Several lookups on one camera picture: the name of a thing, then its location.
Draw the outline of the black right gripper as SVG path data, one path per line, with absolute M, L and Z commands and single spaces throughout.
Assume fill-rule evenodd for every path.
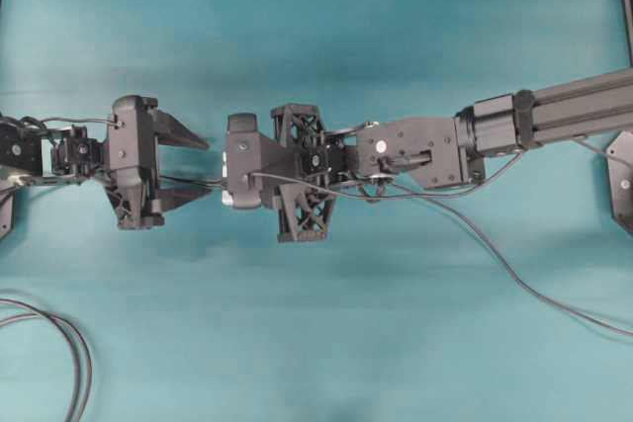
M 318 107 L 289 103 L 271 111 L 275 139 L 290 156 L 271 169 L 283 179 L 275 185 L 278 241 L 310 242 L 327 238 L 335 196 L 327 193 L 331 170 L 326 130 Z

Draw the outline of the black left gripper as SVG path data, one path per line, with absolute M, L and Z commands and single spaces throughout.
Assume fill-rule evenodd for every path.
M 121 188 L 116 184 L 113 174 L 107 169 L 107 137 L 104 142 L 104 171 L 111 180 L 111 183 L 106 186 L 106 191 L 109 193 L 120 229 L 148 229 L 161 225 L 164 223 L 162 214 L 199 200 L 212 192 L 212 189 L 204 187 L 157 189 L 157 140 L 162 145 L 192 149 L 208 149 L 210 146 L 173 116 L 160 110 L 156 111 L 156 136 L 154 131 L 156 168 L 153 172 L 155 175 L 146 185 L 134 187 Z

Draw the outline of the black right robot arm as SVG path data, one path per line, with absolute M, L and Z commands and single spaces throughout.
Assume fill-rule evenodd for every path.
M 452 118 L 407 118 L 326 131 L 317 114 L 287 107 L 276 126 L 294 164 L 272 173 L 281 242 L 326 238 L 334 203 L 386 201 L 385 189 L 409 175 L 419 192 L 400 199 L 452 199 L 489 182 L 485 161 L 513 160 L 550 143 L 632 126 L 632 71 L 623 69 L 537 91 L 519 90 L 466 107 Z

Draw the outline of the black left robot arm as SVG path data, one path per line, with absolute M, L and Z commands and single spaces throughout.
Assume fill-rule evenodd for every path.
M 88 134 L 87 119 L 68 119 L 64 128 L 51 118 L 1 119 L 1 233 L 14 226 L 16 196 L 29 187 L 99 182 L 124 230 L 161 226 L 168 211 L 180 208 L 225 185 L 224 179 L 178 178 L 161 185 L 161 145 L 208 149 L 208 143 L 154 98 L 129 95 L 117 99 L 103 121 L 104 140 Z

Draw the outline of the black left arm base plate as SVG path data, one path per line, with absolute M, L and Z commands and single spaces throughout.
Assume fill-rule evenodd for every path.
M 0 206 L 0 239 L 4 239 L 12 230 L 14 223 L 14 194 L 15 187 L 10 186 L 1 190 Z

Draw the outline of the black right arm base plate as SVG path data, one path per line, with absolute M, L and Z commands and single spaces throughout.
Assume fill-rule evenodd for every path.
M 606 147 L 610 208 L 615 222 L 632 233 L 632 132 L 622 131 Z

